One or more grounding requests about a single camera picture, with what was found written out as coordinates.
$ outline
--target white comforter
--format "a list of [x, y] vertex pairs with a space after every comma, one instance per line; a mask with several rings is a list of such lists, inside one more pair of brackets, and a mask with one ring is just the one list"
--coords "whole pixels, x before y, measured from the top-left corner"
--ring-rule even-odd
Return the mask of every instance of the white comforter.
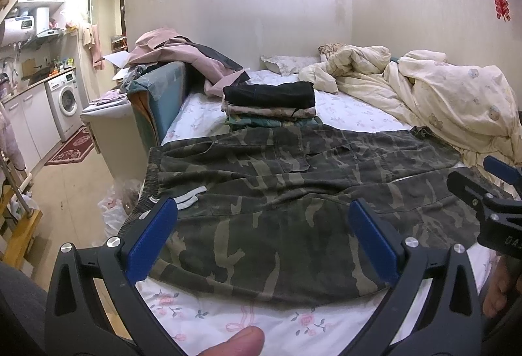
[[455, 66], [444, 53], [412, 51], [398, 63], [381, 46], [347, 45], [326, 62], [307, 66], [299, 79], [319, 90], [338, 89], [410, 125], [432, 132], [458, 149], [463, 162], [482, 169], [493, 155], [522, 164], [515, 94], [497, 66]]

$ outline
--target stack of folded clothes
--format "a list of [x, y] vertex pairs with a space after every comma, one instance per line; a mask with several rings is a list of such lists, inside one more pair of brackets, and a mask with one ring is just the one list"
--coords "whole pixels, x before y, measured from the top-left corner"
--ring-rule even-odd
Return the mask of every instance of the stack of folded clothes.
[[246, 126], [279, 127], [322, 123], [316, 117], [311, 82], [281, 85], [236, 84], [223, 88], [221, 110], [232, 130]]

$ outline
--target gray fabric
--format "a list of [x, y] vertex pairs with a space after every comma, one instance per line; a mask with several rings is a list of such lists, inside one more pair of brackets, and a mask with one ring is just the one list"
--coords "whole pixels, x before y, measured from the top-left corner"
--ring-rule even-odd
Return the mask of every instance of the gray fabric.
[[[47, 293], [22, 272], [0, 262], [0, 294], [6, 301], [15, 318], [32, 340], [44, 349], [45, 302]], [[5, 337], [0, 340], [0, 349], [5, 350]], [[29, 347], [19, 342], [20, 347]]]
[[424, 246], [476, 242], [473, 211], [446, 187], [458, 161], [435, 138], [327, 125], [173, 141], [151, 149], [142, 198], [120, 233], [152, 207], [149, 197], [205, 185], [208, 191], [179, 211], [153, 278], [294, 304], [357, 298], [385, 284], [346, 222], [356, 198]]

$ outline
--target camouflage pants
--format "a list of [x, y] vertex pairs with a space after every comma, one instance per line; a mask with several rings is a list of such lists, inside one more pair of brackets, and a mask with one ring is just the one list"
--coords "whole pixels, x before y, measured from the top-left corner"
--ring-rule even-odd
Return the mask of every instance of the camouflage pants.
[[179, 211], [151, 277], [263, 301], [356, 298], [385, 287], [346, 223], [356, 198], [424, 246], [476, 242], [474, 212], [446, 188], [458, 161], [435, 138], [327, 125], [169, 142], [150, 151], [142, 198], [121, 234], [152, 207], [148, 197], [205, 185]]

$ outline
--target human hand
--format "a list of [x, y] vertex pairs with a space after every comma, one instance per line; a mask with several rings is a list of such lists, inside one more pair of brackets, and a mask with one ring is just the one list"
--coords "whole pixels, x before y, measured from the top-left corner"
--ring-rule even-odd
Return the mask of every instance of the human hand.
[[506, 294], [513, 288], [515, 281], [517, 291], [522, 293], [522, 275], [519, 278], [513, 277], [507, 269], [506, 259], [507, 256], [500, 257], [482, 306], [482, 311], [488, 318], [494, 318], [505, 307]]
[[247, 327], [228, 341], [211, 347], [198, 356], [259, 356], [265, 343], [265, 334], [257, 327]]

